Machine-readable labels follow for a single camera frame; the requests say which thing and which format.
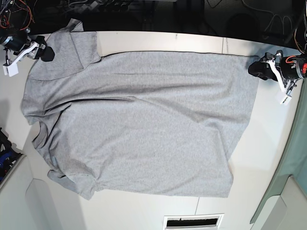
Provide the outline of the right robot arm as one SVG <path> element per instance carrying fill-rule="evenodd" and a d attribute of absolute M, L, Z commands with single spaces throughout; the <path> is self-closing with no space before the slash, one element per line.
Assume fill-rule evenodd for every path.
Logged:
<path fill-rule="evenodd" d="M 47 45 L 42 35 L 30 35 L 30 24 L 34 22 L 32 10 L 25 0 L 2 0 L 0 2 L 0 45 L 14 56 L 41 59 L 51 62 L 55 57 L 53 49 Z"/>

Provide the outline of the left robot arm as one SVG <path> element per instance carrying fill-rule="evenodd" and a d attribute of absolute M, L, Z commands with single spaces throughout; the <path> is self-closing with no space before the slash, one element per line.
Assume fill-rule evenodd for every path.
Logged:
<path fill-rule="evenodd" d="M 280 16 L 272 11 L 257 9 L 248 5 L 244 0 L 243 5 L 253 11 L 269 13 L 272 15 L 270 22 L 262 33 L 264 39 L 274 36 L 283 40 L 286 45 L 291 41 L 299 55 L 284 56 L 281 50 L 275 54 L 265 53 L 260 61 L 255 62 L 249 67 L 249 73 L 263 80 L 272 79 L 278 82 L 282 92 L 289 92 L 299 80 L 307 78 L 307 2 L 296 0 L 301 11 L 298 12 L 296 21 L 285 15 Z M 282 26 L 282 34 L 276 35 L 271 32 L 275 18 L 279 18 Z"/>

